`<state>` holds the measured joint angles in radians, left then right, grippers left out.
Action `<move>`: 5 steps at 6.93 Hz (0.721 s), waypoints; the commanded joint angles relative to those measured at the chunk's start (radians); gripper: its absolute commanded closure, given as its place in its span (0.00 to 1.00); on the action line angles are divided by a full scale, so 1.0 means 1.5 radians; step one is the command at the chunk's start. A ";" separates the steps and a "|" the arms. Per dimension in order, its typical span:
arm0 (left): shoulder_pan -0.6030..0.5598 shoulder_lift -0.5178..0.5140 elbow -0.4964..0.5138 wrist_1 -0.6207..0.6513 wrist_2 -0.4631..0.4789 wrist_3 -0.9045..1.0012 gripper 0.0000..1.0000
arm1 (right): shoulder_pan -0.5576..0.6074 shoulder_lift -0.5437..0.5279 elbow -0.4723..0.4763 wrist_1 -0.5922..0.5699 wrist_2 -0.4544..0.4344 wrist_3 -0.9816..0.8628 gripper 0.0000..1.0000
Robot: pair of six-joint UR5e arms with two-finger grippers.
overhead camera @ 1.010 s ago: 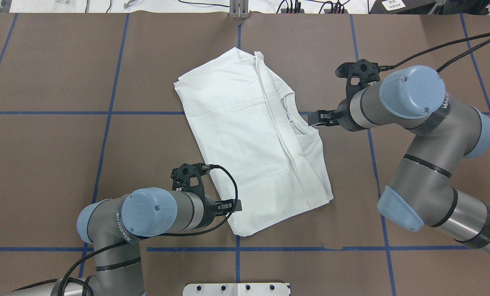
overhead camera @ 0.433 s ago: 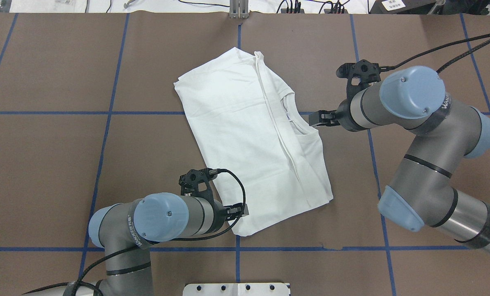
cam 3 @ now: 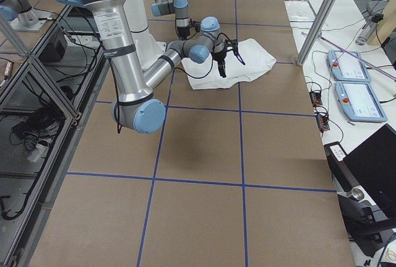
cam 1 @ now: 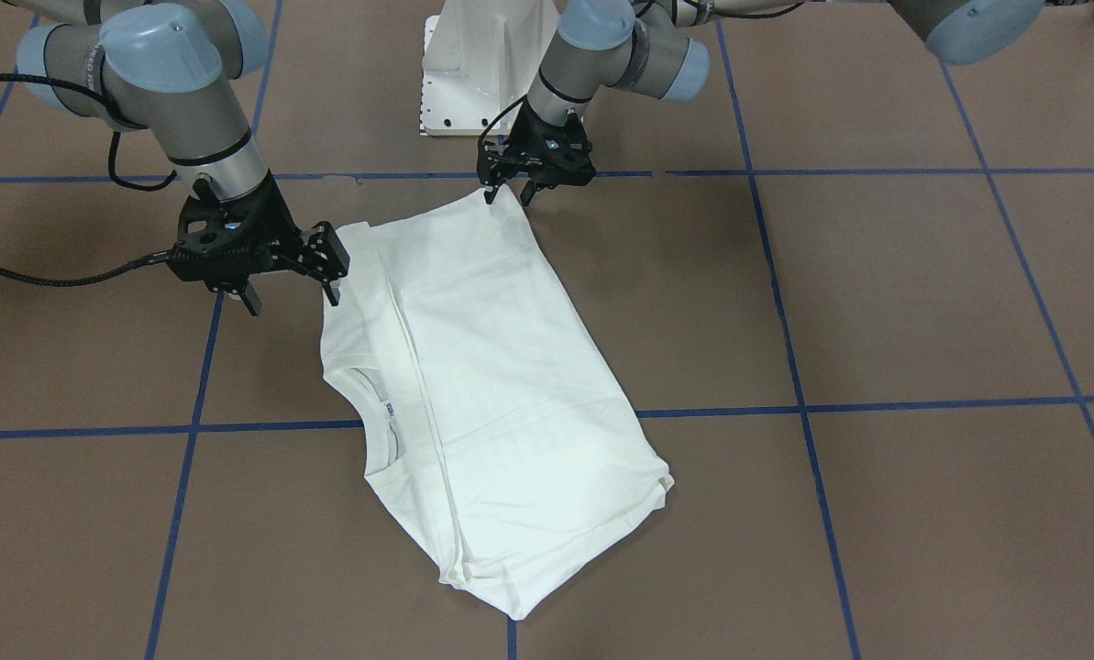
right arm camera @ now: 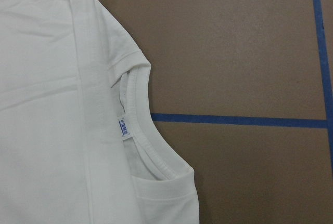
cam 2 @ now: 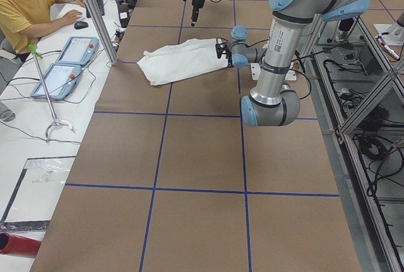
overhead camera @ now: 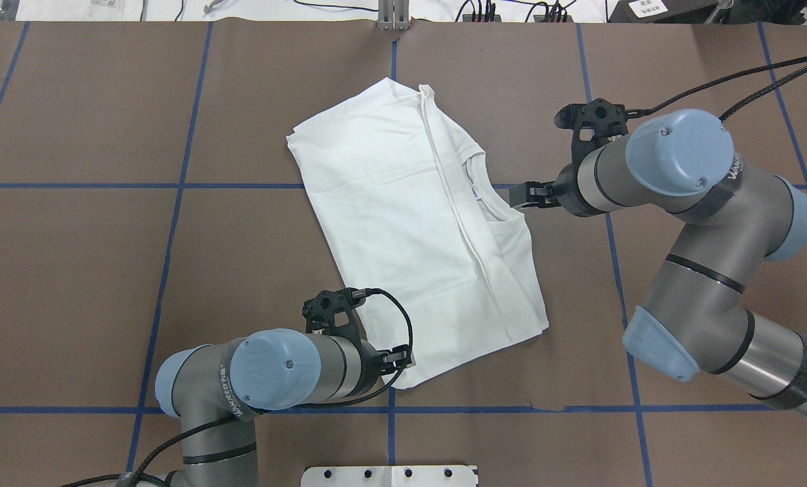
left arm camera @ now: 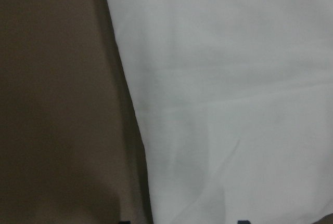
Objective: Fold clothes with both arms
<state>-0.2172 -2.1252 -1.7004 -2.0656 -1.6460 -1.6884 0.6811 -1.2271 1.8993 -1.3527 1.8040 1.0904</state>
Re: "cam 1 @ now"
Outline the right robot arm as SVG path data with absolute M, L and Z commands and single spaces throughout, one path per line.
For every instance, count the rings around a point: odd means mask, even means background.
M 324 285 L 346 271 L 326 222 L 303 231 L 261 155 L 232 81 L 260 70 L 269 34 L 242 1 L 23 1 L 47 18 L 16 67 L 44 104 L 148 130 L 189 193 L 173 246 L 152 256 L 182 281 L 260 303 L 251 277 L 289 270 Z

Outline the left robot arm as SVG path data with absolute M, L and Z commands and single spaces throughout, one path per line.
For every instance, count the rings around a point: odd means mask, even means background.
M 794 1 L 569 1 L 528 91 L 510 104 L 514 121 L 499 142 L 477 141 L 482 201 L 525 176 L 517 201 L 597 174 L 583 117 L 602 89 L 689 102 L 709 79 L 711 56 L 686 35 L 722 20 L 768 20 Z M 966 66 L 1006 49 L 1040 16 L 1041 1 L 893 1 L 891 11 L 943 63 Z

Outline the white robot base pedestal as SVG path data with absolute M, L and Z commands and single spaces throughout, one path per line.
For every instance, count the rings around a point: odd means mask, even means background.
M 446 1 L 427 18 L 421 134 L 509 134 L 500 113 L 528 92 L 558 18 L 554 1 Z

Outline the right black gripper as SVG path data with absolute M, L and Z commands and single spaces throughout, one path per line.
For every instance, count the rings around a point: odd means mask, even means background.
M 261 317 L 264 304 L 249 276 L 279 270 L 315 274 L 315 258 L 274 175 L 266 174 L 253 192 L 228 201 L 219 199 L 216 183 L 203 174 L 193 180 L 191 189 L 168 255 L 168 268 L 181 281 L 238 288 L 241 304 L 251 316 Z

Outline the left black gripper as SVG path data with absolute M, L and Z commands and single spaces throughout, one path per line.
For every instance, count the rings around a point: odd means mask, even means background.
M 536 193 L 559 185 L 581 187 L 597 174 L 591 159 L 592 143 L 581 123 L 581 113 L 565 108 L 562 124 L 546 121 L 529 101 L 522 103 L 508 137 L 508 175 L 524 175 L 520 204 L 529 206 Z M 484 184 L 484 201 L 492 205 L 505 182 Z

